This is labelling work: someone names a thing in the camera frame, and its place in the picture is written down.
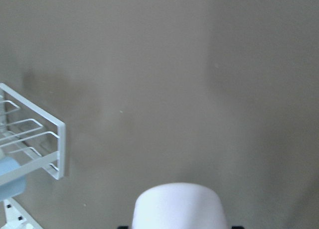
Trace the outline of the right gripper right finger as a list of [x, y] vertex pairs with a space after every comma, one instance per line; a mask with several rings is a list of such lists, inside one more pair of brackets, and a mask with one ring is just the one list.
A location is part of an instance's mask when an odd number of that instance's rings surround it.
[[231, 227], [231, 229], [245, 229], [245, 227], [242, 225], [234, 225]]

